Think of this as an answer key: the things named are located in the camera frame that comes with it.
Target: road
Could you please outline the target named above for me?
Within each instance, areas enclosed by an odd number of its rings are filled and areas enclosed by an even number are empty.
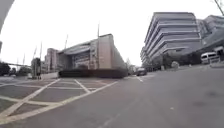
[[[17,99],[0,109],[0,127],[223,128],[223,76],[224,68],[197,66],[123,80],[17,81],[17,86],[0,87],[1,95],[13,97],[8,100]]]

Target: office building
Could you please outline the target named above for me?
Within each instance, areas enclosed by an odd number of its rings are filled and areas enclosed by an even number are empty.
[[[0,0],[0,34],[5,18],[11,8],[14,0]]]
[[[58,50],[53,48],[47,49],[47,55],[45,56],[45,64],[47,65],[48,72],[58,71]]]
[[[224,28],[224,17],[210,15],[204,20],[198,19],[197,23],[201,39],[204,39],[217,30]]]
[[[204,19],[206,26],[210,33],[214,33],[218,29],[224,28],[224,17],[223,16],[214,16],[210,15]]]
[[[162,55],[189,54],[200,46],[199,31],[193,13],[154,13],[144,47],[150,63],[158,62],[162,65]]]
[[[62,51],[48,49],[45,57],[48,71],[71,69],[125,69],[125,63],[114,45],[112,34],[99,36]]]
[[[2,42],[0,41],[0,54],[1,54],[1,50],[2,50]]]
[[[147,56],[146,56],[146,50],[145,50],[144,46],[142,47],[140,57],[141,57],[141,60],[142,60],[142,65],[147,65]]]

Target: green tree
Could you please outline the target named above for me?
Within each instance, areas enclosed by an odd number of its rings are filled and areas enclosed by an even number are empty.
[[[31,69],[28,67],[21,67],[17,72],[18,76],[26,76],[28,73],[31,73]]]

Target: curved building facade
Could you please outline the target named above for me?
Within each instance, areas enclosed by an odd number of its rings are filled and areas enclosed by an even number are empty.
[[[169,51],[188,54],[200,45],[193,13],[155,12],[145,38],[144,50],[151,62]]]

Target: tree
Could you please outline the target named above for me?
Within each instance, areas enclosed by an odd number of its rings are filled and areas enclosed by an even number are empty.
[[[9,74],[10,67],[7,63],[0,62],[0,76]]]
[[[17,72],[18,76],[26,76],[28,73],[31,73],[31,69],[28,67],[21,67]]]
[[[15,75],[16,74],[16,68],[12,68],[10,71],[9,71],[9,75]]]

